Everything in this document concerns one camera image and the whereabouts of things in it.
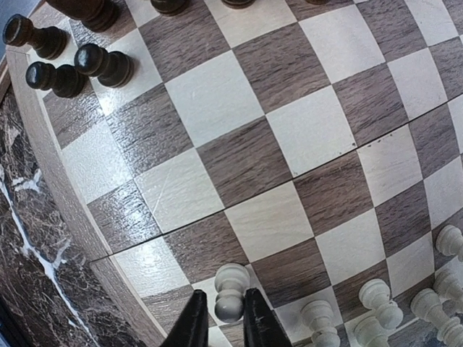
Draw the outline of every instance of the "chess pawn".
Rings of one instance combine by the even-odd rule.
[[[443,255],[457,255],[458,260],[463,262],[463,235],[456,226],[445,226],[436,240],[436,248]]]
[[[69,18],[95,33],[108,30],[119,17],[119,8],[111,0],[46,0]]]
[[[74,57],[74,65],[81,74],[97,77],[105,87],[121,87],[129,82],[134,71],[132,59],[122,52],[111,52],[87,43]]]
[[[362,347],[389,347],[387,333],[375,317],[367,317],[357,324],[354,335]]]
[[[463,313],[463,288],[460,286],[458,279],[450,271],[444,270],[436,276],[434,290],[439,296],[454,300],[456,302],[456,311]]]
[[[244,313],[245,292],[251,279],[246,267],[226,264],[218,269],[214,286],[217,290],[215,313],[225,323],[237,322]]]
[[[391,290],[381,279],[369,280],[359,292],[359,299],[367,309],[375,310],[375,317],[381,327],[395,329],[404,319],[404,313],[397,303],[390,300]]]
[[[57,27],[37,29],[32,21],[21,14],[12,16],[3,30],[6,45],[20,47],[30,44],[41,58],[52,60],[63,53],[67,34]]]
[[[312,301],[301,311],[304,324],[313,331],[312,342],[315,347],[339,347],[341,339],[334,327],[334,313],[331,305],[324,300]]]
[[[86,78],[71,65],[61,65],[59,68],[51,64],[37,61],[26,71],[26,82],[29,87],[40,90],[50,90],[60,98],[73,98],[85,86]]]
[[[446,346],[463,346],[463,325],[458,317],[450,318],[442,309],[439,296],[432,289],[423,289],[412,300],[412,312],[437,329],[437,339]]]
[[[231,7],[232,9],[244,9],[254,3],[255,0],[222,0],[224,5]]]
[[[190,3],[190,0],[151,0],[155,10],[166,16],[174,16],[183,12]]]

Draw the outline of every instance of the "white chess piece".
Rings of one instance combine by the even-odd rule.
[[[312,301],[301,310],[302,321],[313,331],[315,347],[339,347],[341,340],[334,327],[334,313],[331,305],[324,300]]]
[[[354,335],[362,347],[389,347],[386,330],[376,317],[367,317],[357,324]]]
[[[458,260],[463,262],[463,235],[456,226],[445,226],[436,240],[436,248],[443,255],[458,255]]]
[[[222,322],[232,323],[241,319],[244,311],[245,291],[250,287],[246,267],[226,264],[218,269],[214,285],[217,290],[215,313]]]
[[[390,300],[391,289],[386,282],[376,278],[369,280],[359,292],[359,299],[367,309],[375,311],[375,317],[381,327],[395,329],[404,319],[404,313],[394,300]]]
[[[463,325],[458,317],[450,318],[442,309],[439,296],[432,289],[423,289],[412,300],[415,316],[431,322],[437,329],[437,339],[448,347],[463,346]]]
[[[450,271],[444,270],[436,276],[434,290],[439,296],[454,300],[456,311],[463,313],[463,288],[460,286],[458,278]]]

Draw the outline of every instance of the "marble surface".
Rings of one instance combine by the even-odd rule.
[[[56,209],[10,88],[0,105],[0,295],[34,346],[145,346]]]

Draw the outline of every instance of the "chessboard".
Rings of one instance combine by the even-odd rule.
[[[31,92],[25,69],[43,59],[7,54],[44,176],[88,259],[111,260],[164,335],[204,290],[212,347],[243,346],[242,322],[213,311],[229,262],[247,267],[295,346],[311,334],[301,308],[324,299],[341,345],[357,347],[358,291],[373,278],[404,311],[391,345],[428,336],[412,297],[442,268],[463,277],[434,247],[443,226],[463,228],[459,2],[192,0],[174,17],[114,2],[104,33],[46,4],[32,20],[69,34],[46,61],[55,67],[86,43],[133,58],[123,87],[90,78],[75,98]]]

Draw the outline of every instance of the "black pawn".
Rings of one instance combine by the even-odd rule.
[[[74,57],[78,72],[90,77],[98,77],[105,87],[121,87],[132,78],[134,65],[132,59],[122,52],[111,52],[87,43],[79,48]]]
[[[3,42],[16,47],[29,43],[39,57],[52,60],[66,48],[67,35],[57,27],[36,29],[30,19],[15,14],[5,25]]]
[[[51,64],[37,61],[26,71],[26,82],[33,89],[49,90],[60,98],[73,98],[85,86],[85,76],[77,72],[71,65],[61,65],[55,68]]]

